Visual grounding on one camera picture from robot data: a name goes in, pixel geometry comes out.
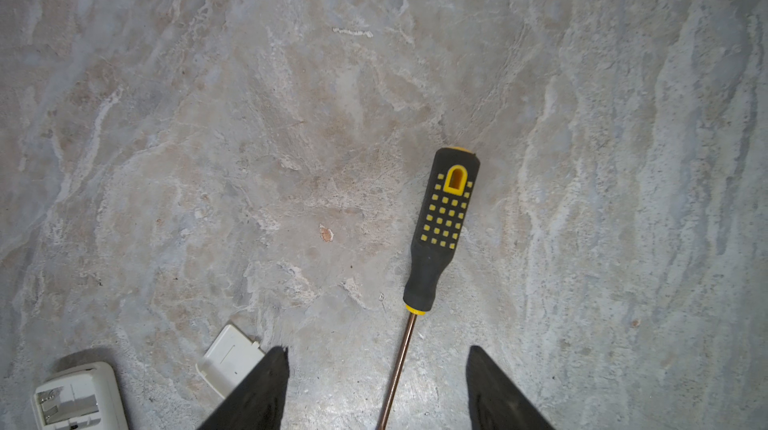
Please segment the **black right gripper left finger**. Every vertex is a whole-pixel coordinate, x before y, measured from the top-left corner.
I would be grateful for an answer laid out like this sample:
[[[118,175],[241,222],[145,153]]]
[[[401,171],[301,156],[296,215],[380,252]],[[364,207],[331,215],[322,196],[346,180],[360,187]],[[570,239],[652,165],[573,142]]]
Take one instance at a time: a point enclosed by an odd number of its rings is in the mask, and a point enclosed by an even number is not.
[[[280,429],[289,378],[288,348],[271,348],[199,429]]]

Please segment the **white battery cover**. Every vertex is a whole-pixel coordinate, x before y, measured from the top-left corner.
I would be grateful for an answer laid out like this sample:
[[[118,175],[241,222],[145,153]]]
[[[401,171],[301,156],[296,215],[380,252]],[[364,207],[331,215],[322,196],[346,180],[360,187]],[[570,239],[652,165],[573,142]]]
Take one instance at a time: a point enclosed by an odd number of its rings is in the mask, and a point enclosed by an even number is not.
[[[226,399],[264,355],[258,341],[227,323],[196,363],[196,370],[219,397]]]

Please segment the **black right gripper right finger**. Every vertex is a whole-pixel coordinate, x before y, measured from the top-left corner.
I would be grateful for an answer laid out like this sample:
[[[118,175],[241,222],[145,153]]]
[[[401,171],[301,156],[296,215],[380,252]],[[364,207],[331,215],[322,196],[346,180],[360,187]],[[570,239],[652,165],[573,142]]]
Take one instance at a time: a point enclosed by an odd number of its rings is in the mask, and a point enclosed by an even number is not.
[[[466,364],[468,409],[473,430],[554,427],[485,350],[470,347]]]

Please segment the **black yellow screwdriver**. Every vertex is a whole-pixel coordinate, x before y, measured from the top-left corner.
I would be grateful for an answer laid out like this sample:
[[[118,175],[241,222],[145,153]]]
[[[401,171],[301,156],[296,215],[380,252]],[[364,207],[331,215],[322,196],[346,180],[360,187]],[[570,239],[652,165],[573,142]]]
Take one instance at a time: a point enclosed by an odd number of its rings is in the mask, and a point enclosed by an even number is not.
[[[403,302],[408,319],[376,424],[387,426],[416,320],[432,309],[441,274],[452,261],[480,168],[477,155],[449,146],[436,151],[410,247]]]

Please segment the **white remote control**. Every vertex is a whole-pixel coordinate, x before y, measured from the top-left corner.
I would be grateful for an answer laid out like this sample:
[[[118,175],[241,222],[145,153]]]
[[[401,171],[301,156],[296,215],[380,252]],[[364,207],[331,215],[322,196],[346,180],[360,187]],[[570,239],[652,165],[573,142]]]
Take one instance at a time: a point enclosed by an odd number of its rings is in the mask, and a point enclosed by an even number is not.
[[[38,429],[128,430],[113,368],[97,361],[58,372],[32,395]]]

